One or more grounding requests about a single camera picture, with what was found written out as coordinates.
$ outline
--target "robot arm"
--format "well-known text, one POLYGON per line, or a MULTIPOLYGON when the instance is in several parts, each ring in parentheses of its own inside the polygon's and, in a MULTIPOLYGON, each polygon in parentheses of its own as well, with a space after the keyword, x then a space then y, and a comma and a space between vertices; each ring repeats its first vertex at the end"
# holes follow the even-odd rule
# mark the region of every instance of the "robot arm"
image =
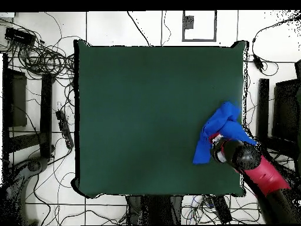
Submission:
POLYGON ((291 188, 256 146, 220 134, 215 134, 210 141, 212 157, 243 175, 244 182, 257 196, 268 224, 301 223, 300 193, 291 188))

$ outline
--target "blue cloth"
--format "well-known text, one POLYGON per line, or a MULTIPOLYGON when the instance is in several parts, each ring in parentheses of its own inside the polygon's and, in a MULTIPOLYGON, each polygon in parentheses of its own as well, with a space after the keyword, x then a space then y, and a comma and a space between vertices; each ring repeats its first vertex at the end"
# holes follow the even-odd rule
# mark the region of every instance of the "blue cloth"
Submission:
POLYGON ((211 156, 209 137, 217 132, 224 137, 256 145, 256 141, 249 138, 242 126, 237 123, 239 113, 240 109, 229 101, 224 102, 222 106, 216 110, 202 128, 200 140, 196 146, 195 156, 192 161, 194 164, 205 164, 209 162, 211 156))

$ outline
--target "power strip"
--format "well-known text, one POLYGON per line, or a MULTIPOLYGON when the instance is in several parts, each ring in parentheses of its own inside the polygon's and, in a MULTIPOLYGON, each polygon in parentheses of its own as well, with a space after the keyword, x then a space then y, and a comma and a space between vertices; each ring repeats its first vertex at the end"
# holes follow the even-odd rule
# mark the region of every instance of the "power strip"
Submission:
POLYGON ((71 137, 71 133, 69 130, 68 121, 66 119, 66 115, 60 110, 55 112, 56 118, 59 121, 59 129, 62 132, 62 135, 65 139, 66 146, 68 149, 72 149, 74 147, 73 139, 71 137))

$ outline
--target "green tabletop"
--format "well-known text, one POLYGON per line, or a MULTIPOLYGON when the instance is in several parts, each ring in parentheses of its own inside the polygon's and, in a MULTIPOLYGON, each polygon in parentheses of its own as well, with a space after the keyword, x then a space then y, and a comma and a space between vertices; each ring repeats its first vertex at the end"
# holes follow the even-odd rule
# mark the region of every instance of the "green tabletop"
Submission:
POLYGON ((81 193, 243 193, 229 165, 193 165, 192 159, 203 125, 221 103, 242 106, 246 42, 233 48, 77 45, 81 193))

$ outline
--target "tile floor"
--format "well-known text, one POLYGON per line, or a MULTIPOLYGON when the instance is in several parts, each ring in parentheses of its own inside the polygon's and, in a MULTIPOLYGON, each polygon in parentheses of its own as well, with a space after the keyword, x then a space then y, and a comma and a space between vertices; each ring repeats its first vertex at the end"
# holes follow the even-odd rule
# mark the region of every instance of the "tile floor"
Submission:
MULTIPOLYGON (((36 31, 45 41, 45 46, 55 44, 61 36, 78 36, 87 40, 92 45, 146 45, 143 36, 134 26, 130 17, 126 12, 48 12, 55 20, 44 12, 35 13, 17 13, 14 18, 16 25, 21 25, 33 31, 36 31)), ((147 37, 149 43, 154 46, 159 46, 161 41, 161 11, 133 12, 131 15, 137 22, 138 27, 147 37)), ((214 46, 231 46, 237 40, 246 40, 250 42, 249 53, 252 53, 252 39, 260 29, 275 24, 283 19, 287 19, 288 14, 283 14, 282 11, 218 11, 218 32, 216 42, 182 42, 182 11, 167 11, 163 12, 165 21, 162 26, 162 43, 164 46, 190 46, 190 45, 214 45, 214 46)), ((3 27, 0 29, 1 44, 5 42, 3 38, 3 27)), ((253 103, 257 103, 257 86, 259 78, 270 79, 270 98, 273 98, 273 88, 276 82, 295 79, 296 73, 294 64, 301 59, 300 51, 300 35, 295 32, 296 24, 283 24, 276 28, 270 28, 262 31, 255 42, 254 51, 262 58, 280 62, 279 70, 276 75, 266 77, 262 75, 253 65, 248 63, 248 73, 250 76, 250 94, 247 100, 247 109, 253 107, 253 103)), ((75 37, 64 38, 59 42, 58 47, 63 49, 67 55, 73 54, 73 40, 75 37)), ((14 58, 14 66, 19 65, 18 59, 14 58)), ((273 74, 276 70, 274 64, 269 63, 266 73, 273 74)), ((62 85, 68 85, 69 80, 61 79, 62 85)), ((65 103, 64 87, 55 82, 53 85, 53 109, 57 110, 61 104, 65 103)), ((28 80, 28 91, 26 99, 36 99, 39 103, 41 97, 35 95, 41 92, 41 81, 36 79, 28 80)), ((269 104, 269 134, 272 124, 273 101, 269 104)), ((34 126, 39 131, 39 106, 33 101, 28 101, 27 113, 31 117, 34 126)), ((247 113, 247 121, 251 121, 252 110, 247 113)), ((69 116, 69 123, 74 123, 74 115, 72 107, 66 109, 66 114, 69 116)), ((254 112, 250 130, 255 134, 256 127, 256 112, 254 112)), ((26 127, 14 128, 14 136, 22 135, 28 131, 32 131, 30 123, 26 127)), ((56 117, 53 115, 52 120, 52 141, 55 143, 61 138, 59 133, 56 117)), ((74 131, 74 125, 70 125, 70 130, 74 131)), ((10 155, 10 160, 14 163, 27 158, 28 155, 38 149, 38 146, 24 149, 10 155)), ((61 139, 56 145, 56 158, 62 157, 67 153, 65 142, 61 139)), ((78 195, 70 188, 70 180, 74 176, 75 171, 75 153, 72 152, 64 160, 60 160, 46 169, 39 177, 37 195, 45 202, 51 203, 51 212, 45 221, 45 225, 58 225, 55 221, 55 214, 58 213, 59 204, 59 222, 62 225, 101 225, 107 222, 104 218, 97 217, 93 212, 101 216, 111 219, 119 219, 123 216, 126 210, 126 201, 123 196, 101 195, 95 199, 85 199, 78 195), (56 177, 53 175, 53 169, 56 169, 56 177), (69 215, 82 214, 76 217, 68 217, 69 215)), ((48 213, 48 207, 38 201, 32 194, 33 187, 37 181, 37 177, 33 177, 26 191, 26 209, 29 218, 37 218, 40 221, 45 218, 48 213)), ((182 205, 191 205, 193 196, 185 196, 182 205)), ((200 196, 195 197, 193 206, 197 206, 200 196)), ((252 220, 258 217, 256 198, 247 191, 245 197, 231 198, 232 215, 238 220, 252 220), (236 210, 239 206, 244 206, 245 210, 236 210)), ((183 208, 182 214, 185 218, 189 217, 189 208, 183 208)), ((208 221, 208 217, 203 216, 201 221, 208 221)), ((258 223, 263 224, 262 217, 258 223)), ((182 218, 182 224, 186 224, 186 219, 182 218)))

